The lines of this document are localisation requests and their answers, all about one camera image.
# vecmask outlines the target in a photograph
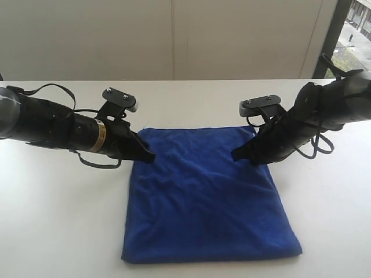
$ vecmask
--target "blue cloth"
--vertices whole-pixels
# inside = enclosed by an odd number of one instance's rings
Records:
[[[292,257],[301,247],[266,165],[233,162],[251,127],[144,129],[154,164],[134,162],[122,259],[133,264]]]

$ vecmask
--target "white wall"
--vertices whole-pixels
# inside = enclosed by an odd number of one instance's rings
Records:
[[[310,78],[336,0],[1,0],[7,80]]]

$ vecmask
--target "white table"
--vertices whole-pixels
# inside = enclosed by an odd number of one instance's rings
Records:
[[[109,86],[134,95],[132,129],[245,125],[238,103],[277,94],[288,109],[308,80],[57,82],[78,108],[99,108]],[[316,81],[325,84],[328,81]],[[34,89],[45,82],[0,82]],[[54,88],[37,97],[71,104]],[[116,170],[82,165],[68,151],[0,142],[0,277],[370,277],[371,121],[328,133],[332,155],[295,153],[270,166],[304,254],[263,262],[133,266],[121,261],[132,162]],[[103,156],[91,155],[95,162]]]

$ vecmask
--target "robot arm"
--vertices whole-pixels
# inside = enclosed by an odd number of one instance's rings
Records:
[[[73,100],[73,109],[53,101],[30,97],[47,86],[57,86]],[[153,162],[155,155],[148,144],[130,130],[130,123],[123,120],[125,110],[135,112],[136,99],[113,88],[103,92],[106,103],[99,111],[75,109],[75,96],[67,88],[47,84],[34,91],[22,88],[0,87],[0,138],[11,138],[45,148],[68,149],[77,153],[80,161],[88,166],[113,169],[121,160]],[[90,118],[79,112],[95,112]],[[82,159],[78,151],[94,152],[118,159],[116,165],[98,165]]]
[[[322,134],[339,131],[344,124],[371,119],[371,72],[342,72],[332,64],[337,80],[320,86],[306,84],[287,112],[277,96],[240,103],[243,117],[263,115],[265,124],[253,139],[232,151],[234,161],[249,159],[253,165],[280,162],[294,151],[313,159],[317,152],[331,153],[333,144]],[[330,150],[318,147],[324,140]],[[311,141],[314,153],[306,155],[299,147]]]

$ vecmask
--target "microfiber cloth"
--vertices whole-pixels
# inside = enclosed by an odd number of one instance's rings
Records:
[[[135,161],[122,259],[132,264],[293,257],[301,247],[266,165],[233,162],[254,129],[144,129],[153,164]]]

